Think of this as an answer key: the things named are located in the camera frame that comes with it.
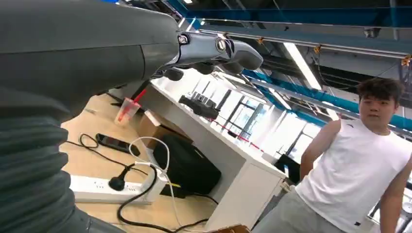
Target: cord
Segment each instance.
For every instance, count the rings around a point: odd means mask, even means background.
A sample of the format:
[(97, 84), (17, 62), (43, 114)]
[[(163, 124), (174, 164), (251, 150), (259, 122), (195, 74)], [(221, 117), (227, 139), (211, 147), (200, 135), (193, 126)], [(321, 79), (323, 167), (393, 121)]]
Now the cord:
[(199, 196), (199, 197), (204, 197), (204, 198), (208, 198), (211, 201), (213, 201), (216, 205), (219, 205), (219, 203), (211, 196), (209, 195), (205, 195), (205, 194), (200, 194), (200, 193), (193, 193), (192, 196)]
[[(165, 146), (166, 151), (167, 151), (166, 167), (165, 167), (164, 169), (162, 169), (162, 168), (159, 167), (158, 165), (155, 165), (155, 164), (151, 164), (151, 165), (154, 166), (154, 167), (156, 167), (156, 168), (158, 168), (159, 170), (161, 170), (161, 171), (162, 171), (162, 175), (164, 175), (164, 176), (166, 177), (166, 179), (168, 180), (169, 188), (170, 188), (170, 193), (171, 193), (171, 196), (172, 196), (172, 206), (173, 206), (174, 216), (175, 216), (175, 218), (176, 218), (177, 223), (178, 223), (179, 226), (180, 226), (180, 228), (178, 228), (178, 230), (180, 231), (180, 230), (183, 230), (183, 229), (185, 229), (185, 228), (191, 227), (192, 224), (190, 224), (190, 225), (182, 225), (182, 223), (181, 223), (180, 220), (179, 220), (178, 214), (177, 214), (177, 207), (176, 207), (176, 202), (175, 202), (175, 198), (174, 198), (174, 192), (173, 192), (172, 183), (171, 183), (171, 181), (170, 181), (170, 179), (169, 179), (169, 177), (168, 177), (168, 175), (167, 175), (167, 169), (169, 168), (169, 163), (170, 163), (170, 150), (169, 150), (169, 147), (166, 145), (166, 143), (164, 143), (162, 140), (160, 140), (160, 139), (158, 139), (158, 138), (155, 138), (155, 137), (139, 137), (139, 138), (133, 140), (133, 141), (130, 143), (130, 145), (129, 145), (129, 152), (130, 152), (130, 154), (133, 155), (133, 156), (134, 156), (135, 158), (137, 158), (138, 160), (144, 162), (144, 163), (149, 163), (148, 161), (145, 161), (145, 160), (143, 160), (143, 159), (138, 158), (137, 156), (135, 156), (135, 154), (133, 154), (133, 151), (132, 151), (132, 145), (133, 145), (135, 142), (137, 142), (137, 141), (139, 141), (139, 140), (142, 140), (142, 139), (145, 139), (145, 138), (153, 139), (153, 140), (155, 140), (155, 141), (160, 142), (161, 144), (163, 144), (163, 145)], [(193, 232), (205, 233), (205, 231), (193, 231)]]
[(162, 140), (157, 139), (157, 138), (155, 138), (155, 137), (138, 137), (137, 139), (133, 140), (133, 141), (130, 143), (130, 145), (129, 145), (129, 152), (130, 152), (130, 154), (133, 155), (134, 157), (136, 157), (138, 160), (140, 160), (140, 161), (142, 161), (142, 162), (149, 163), (148, 161), (145, 161), (145, 160), (137, 157), (135, 154), (133, 154), (133, 151), (132, 151), (132, 146), (134, 145), (135, 142), (137, 142), (137, 141), (139, 141), (139, 140), (142, 140), (142, 139), (146, 139), (146, 138), (148, 138), (148, 139), (153, 139), (153, 140), (155, 140), (155, 141), (158, 141), (158, 142), (160, 142), (161, 144), (163, 144), (163, 145), (165, 146), (166, 152), (167, 152), (166, 167), (165, 167), (164, 169), (162, 169), (162, 168), (160, 168), (160, 167), (157, 166), (157, 165), (154, 165), (154, 166), (156, 166), (158, 169), (162, 170), (163, 173), (167, 173), (167, 171), (168, 171), (168, 169), (169, 169), (169, 163), (170, 163), (170, 151), (169, 151), (169, 147), (168, 147), (168, 146), (166, 145), (166, 143), (164, 143)]
[(205, 219), (199, 220), (199, 221), (197, 221), (197, 222), (195, 222), (195, 223), (188, 224), (188, 225), (185, 225), (185, 226), (181, 226), (181, 227), (179, 227), (178, 229), (176, 229), (176, 230), (174, 231), (174, 233), (178, 233), (179, 231), (185, 230), (186, 228), (189, 228), (189, 227), (194, 227), (194, 226), (196, 226), (196, 225), (198, 225), (198, 224), (200, 224), (200, 223), (202, 223), (202, 222), (207, 222), (208, 220), (209, 220), (209, 218), (205, 218)]
[[(83, 137), (87, 137), (87, 138), (91, 139), (91, 140), (95, 143), (95, 145), (94, 145), (94, 146), (87, 146), (87, 145), (85, 145), (84, 142), (83, 142)], [(82, 133), (82, 134), (80, 135), (80, 137), (79, 137), (79, 143), (80, 143), (80, 144), (77, 144), (77, 143), (74, 143), (74, 142), (71, 142), (71, 141), (66, 141), (66, 143), (70, 143), (70, 144), (72, 144), (72, 145), (76, 145), (76, 146), (78, 146), (78, 147), (85, 148), (85, 149), (87, 149), (87, 150), (89, 150), (89, 151), (92, 151), (92, 152), (100, 155), (101, 157), (103, 157), (104, 159), (106, 159), (106, 160), (108, 160), (108, 161), (110, 161), (110, 162), (112, 162), (112, 163), (115, 163), (115, 164), (118, 164), (118, 165), (122, 165), (123, 167), (127, 167), (126, 164), (123, 164), (123, 163), (121, 163), (121, 162), (119, 162), (119, 161), (110, 159), (110, 158), (104, 156), (103, 154), (101, 154), (100, 152), (94, 150), (94, 149), (96, 149), (97, 147), (99, 147), (99, 143), (97, 143), (97, 141), (96, 141), (93, 137), (91, 137), (90, 135), (88, 135), (88, 134)], [(142, 171), (142, 170), (140, 170), (140, 169), (132, 168), (132, 170), (135, 170), (135, 171), (138, 171), (138, 172), (141, 172), (141, 173), (147, 175), (146, 172), (144, 172), (144, 171)]]
[(119, 209), (117, 210), (117, 218), (118, 218), (120, 221), (122, 221), (122, 222), (124, 222), (124, 223), (127, 223), (127, 224), (130, 224), (130, 225), (133, 225), (133, 226), (154, 228), (154, 229), (158, 229), (158, 230), (160, 230), (160, 231), (166, 232), (166, 233), (174, 233), (173, 231), (171, 231), (171, 230), (169, 230), (169, 229), (167, 229), (167, 228), (164, 228), (164, 227), (161, 227), (161, 226), (157, 226), (157, 225), (154, 225), (154, 224), (129, 221), (129, 220), (125, 219), (125, 218), (121, 215), (121, 211), (123, 210), (123, 208), (124, 208), (127, 204), (129, 204), (129, 203), (131, 203), (132, 201), (134, 201), (134, 200), (140, 198), (141, 196), (145, 195), (145, 194), (146, 194), (147, 192), (149, 192), (149, 191), (153, 188), (153, 186), (155, 185), (155, 183), (156, 183), (156, 181), (157, 181), (157, 170), (156, 170), (156, 167), (155, 167), (153, 164), (150, 164), (150, 168), (152, 168), (153, 171), (154, 171), (154, 178), (153, 178), (152, 183), (150, 184), (150, 186), (149, 186), (146, 190), (144, 190), (143, 192), (141, 192), (141, 193), (137, 194), (136, 196), (130, 198), (129, 200), (125, 201), (125, 202), (119, 207)]

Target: ceiling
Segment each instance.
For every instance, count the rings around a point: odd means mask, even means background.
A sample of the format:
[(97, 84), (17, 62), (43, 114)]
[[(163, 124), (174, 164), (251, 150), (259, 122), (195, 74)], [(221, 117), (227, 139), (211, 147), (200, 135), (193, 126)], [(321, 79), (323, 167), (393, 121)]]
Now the ceiling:
[[(173, 10), (173, 3), (179, 0), (169, 1), (142, 1), (133, 0), (129, 3), (138, 7), (144, 7), (151, 10), (161, 11), (172, 15), (176, 21), (179, 21), (182, 12), (177, 13)], [(336, 10), (344, 9), (346, 12), (351, 12), (355, 8), (387, 8), (392, 6), (400, 7), (402, 10), (409, 9), (412, 6), (412, 1), (407, 0), (192, 0), (193, 3), (186, 4), (181, 3), (190, 11), (204, 11), (204, 10), (231, 10), (236, 12), (247, 11), (249, 9), (254, 10), (254, 14), (259, 14), (261, 11), (276, 10), (276, 12), (288, 12), (291, 9), (308, 9), (308, 12), (323, 9), (328, 10), (333, 8)], [(355, 17), (356, 11), (353, 11), (353, 15), (348, 16)], [(330, 26), (324, 24), (313, 24), (305, 22), (301, 23), (289, 23), (287, 20), (283, 22), (267, 23), (267, 22), (247, 22), (236, 20), (222, 20), (222, 19), (206, 19), (205, 24), (200, 27), (235, 27), (236, 30), (241, 30), (243, 34), (249, 34), (252, 30), (265, 30), (275, 33), (294, 33), (295, 35), (311, 35), (312, 38), (321, 38), (326, 40), (330, 38), (331, 43), (336, 42), (337, 45), (342, 41), (346, 43), (348, 40), (358, 39), (365, 40), (365, 32), (370, 33), (370, 38), (367, 38), (366, 43), (375, 46), (376, 50), (380, 50), (381, 42), (392, 43), (392, 45), (412, 44), (412, 27), (410, 28), (398, 28), (396, 31), (393, 28), (387, 27), (362, 27), (359, 25), (351, 26)], [(254, 47), (264, 58), (264, 62), (259, 70), (269, 79), (273, 81), (283, 81), (292, 83), (298, 86), (306, 87), (310, 89), (306, 78), (297, 67), (296, 63), (289, 56), (288, 52), (282, 43), (263, 40), (263, 43), (258, 43), (257, 40), (251, 38), (244, 38), (244, 36), (229, 36), (232, 39), (241, 40), (252, 47)], [(357, 103), (358, 96), (356, 94), (356, 85), (359, 82), (373, 78), (375, 76), (383, 78), (392, 78), (396, 80), (402, 80), (407, 87), (407, 92), (402, 96), (401, 106), (397, 113), (400, 117), (412, 118), (412, 87), (410, 82), (412, 78), (409, 76), (408, 67), (400, 65), (399, 58), (366, 55), (358, 52), (347, 52), (337, 50), (322, 49), (320, 53), (315, 53), (313, 47), (298, 46), (301, 54), (308, 63), (312, 73), (316, 77), (317, 81), (323, 87), (323, 91), (327, 94), (341, 98), (353, 103)], [(408, 47), (404, 48), (406, 54), (411, 54), (412, 50)], [(321, 120), (328, 121), (327, 112), (324, 108), (315, 106), (305, 100), (300, 100), (294, 97), (284, 96), (285, 100), (296, 111), (302, 111), (307, 114), (311, 114), (314, 117), (321, 118)]]

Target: blue ceiling beam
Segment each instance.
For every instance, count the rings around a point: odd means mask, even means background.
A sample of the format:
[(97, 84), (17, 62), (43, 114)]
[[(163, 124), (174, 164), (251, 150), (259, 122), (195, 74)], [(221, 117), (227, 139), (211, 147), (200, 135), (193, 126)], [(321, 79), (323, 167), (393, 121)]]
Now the blue ceiling beam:
[[(325, 101), (325, 102), (332, 103), (336, 107), (348, 110), (352, 113), (357, 113), (357, 114), (359, 113), (359, 105), (349, 100), (341, 99), (335, 96), (331, 96), (325, 92), (317, 91), (314, 89), (308, 89), (303, 86), (295, 85), (295, 84), (285, 82), (279, 79), (272, 79), (264, 74), (250, 71), (250, 70), (243, 71), (243, 74), (249, 77), (252, 77), (254, 79), (257, 79), (257, 80), (266, 81), (267, 79), (271, 79), (272, 81), (270, 84), (276, 85), (285, 90), (292, 91), (300, 95), (304, 95), (306, 97), (312, 98), (313, 100), (317, 100), (320, 102)], [(407, 118), (404, 118), (398, 115), (394, 115), (392, 117), (390, 124), (394, 125), (395, 127), (399, 129), (405, 129), (408, 131), (412, 131), (412, 120), (411, 119), (407, 119)]]
[[(259, 79), (259, 80), (263, 80), (266, 81), (267, 83), (273, 84), (272, 83), (272, 79), (266, 75), (261, 75), (258, 76), (255, 72), (250, 71), (250, 70), (245, 70), (243, 72), (244, 75), (252, 77), (254, 79)], [(312, 116), (310, 114), (301, 112), (301, 111), (297, 111), (297, 110), (288, 110), (286, 109), (281, 103), (279, 103), (272, 94), (270, 94), (270, 91), (268, 88), (263, 87), (263, 86), (259, 86), (256, 85), (256, 88), (262, 92), (262, 94), (278, 109), (280, 109), (281, 111), (287, 111), (288, 113), (295, 113), (300, 119), (305, 120), (306, 122), (310, 122), (313, 123), (319, 127), (323, 127), (326, 125), (327, 122), (320, 120), (318, 118), (316, 118), (315, 116)]]
[[(193, 17), (192, 14), (189, 12), (187, 7), (180, 1), (180, 0), (168, 0), (167, 1), (176, 11), (179, 12), (183, 17), (186, 18), (186, 20), (191, 23), (191, 21), (194, 18), (199, 18), (199, 17)], [(195, 19), (193, 25), (193, 29), (197, 30), (200, 28), (200, 21), (198, 19)]]
[(246, 9), (196, 10), (188, 17), (276, 22), (328, 24), (360, 27), (412, 27), (412, 7), (381, 8), (326, 8), (326, 9)]

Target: cardboard box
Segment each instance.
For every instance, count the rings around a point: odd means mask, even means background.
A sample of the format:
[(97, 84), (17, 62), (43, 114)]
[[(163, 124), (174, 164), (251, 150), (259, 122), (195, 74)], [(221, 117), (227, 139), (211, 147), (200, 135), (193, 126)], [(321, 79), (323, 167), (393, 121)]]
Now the cardboard box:
[[(177, 125), (151, 111), (144, 112), (137, 133), (140, 137), (148, 136), (158, 139), (161, 139), (166, 134), (174, 134), (181, 139), (187, 140), (189, 143), (193, 143), (189, 136), (187, 136)], [(152, 139), (143, 139), (142, 141), (147, 148), (152, 150), (154, 150), (158, 144), (156, 140)]]
[(249, 228), (243, 225), (235, 225), (231, 227), (222, 228), (208, 233), (250, 233)]

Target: white cable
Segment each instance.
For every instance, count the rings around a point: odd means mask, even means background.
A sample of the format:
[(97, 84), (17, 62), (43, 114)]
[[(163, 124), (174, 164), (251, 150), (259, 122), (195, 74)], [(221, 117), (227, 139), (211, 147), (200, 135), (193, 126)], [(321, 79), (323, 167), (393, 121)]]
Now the white cable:
[[(139, 140), (142, 140), (142, 139), (145, 139), (145, 138), (150, 138), (150, 139), (156, 140), (156, 141), (160, 142), (161, 144), (163, 144), (163, 145), (165, 146), (166, 151), (167, 151), (167, 162), (166, 162), (166, 167), (165, 167), (165, 169), (162, 169), (162, 168), (159, 167), (158, 165), (153, 164), (153, 163), (150, 163), (150, 162), (148, 162), (148, 161), (145, 161), (145, 160), (137, 157), (135, 154), (133, 154), (133, 152), (132, 152), (132, 145), (133, 145), (135, 142), (137, 142), (137, 141), (139, 141)], [(162, 140), (157, 139), (157, 138), (155, 138), (155, 137), (139, 137), (139, 138), (133, 140), (133, 141), (130, 143), (130, 145), (129, 145), (129, 152), (130, 152), (130, 154), (133, 155), (135, 158), (137, 158), (138, 160), (142, 161), (142, 162), (135, 162), (136, 165), (137, 165), (137, 164), (139, 164), (139, 165), (146, 165), (146, 166), (153, 165), (154, 167), (156, 167), (156, 168), (158, 168), (159, 170), (162, 171), (162, 175), (164, 175), (164, 176), (166, 177), (166, 179), (168, 180), (168, 183), (169, 183), (170, 193), (171, 193), (171, 195), (172, 195), (172, 206), (173, 206), (174, 216), (176, 217), (176, 221), (177, 221), (177, 224), (179, 224), (179, 227), (182, 227), (183, 225), (182, 225), (182, 223), (180, 222), (179, 217), (178, 217), (178, 214), (177, 214), (177, 207), (176, 207), (176, 202), (175, 202), (175, 200), (174, 200), (174, 193), (173, 193), (172, 183), (171, 183), (171, 181), (170, 181), (170, 179), (169, 179), (169, 177), (168, 177), (168, 175), (167, 175), (167, 170), (169, 169), (169, 162), (170, 162), (170, 151), (169, 151), (169, 147), (168, 147), (168, 146), (166, 145), (166, 143), (164, 143)], [(207, 231), (195, 231), (195, 230), (187, 230), (187, 229), (183, 229), (183, 230), (184, 230), (184, 231), (187, 231), (187, 232), (207, 233)]]
[(139, 159), (140, 161), (142, 161), (142, 162), (147, 162), (147, 163), (148, 163), (148, 161), (145, 161), (145, 160), (137, 157), (137, 156), (136, 156), (135, 154), (133, 154), (133, 152), (132, 152), (132, 145), (133, 145), (135, 142), (137, 142), (137, 141), (139, 141), (139, 140), (142, 140), (142, 139), (145, 139), (145, 138), (153, 139), (153, 140), (155, 140), (155, 141), (160, 142), (161, 144), (163, 144), (163, 145), (165, 146), (166, 151), (167, 151), (166, 167), (165, 167), (164, 169), (162, 169), (162, 168), (159, 168), (159, 169), (162, 170), (162, 171), (164, 171), (164, 172), (166, 173), (166, 172), (168, 171), (168, 169), (169, 169), (170, 151), (169, 151), (169, 147), (168, 147), (168, 146), (166, 145), (166, 143), (164, 143), (162, 140), (157, 139), (157, 138), (155, 138), (155, 137), (138, 137), (137, 139), (135, 139), (133, 142), (130, 143), (130, 145), (129, 145), (129, 153), (130, 153), (131, 155), (133, 155), (134, 157), (136, 157), (137, 159)]

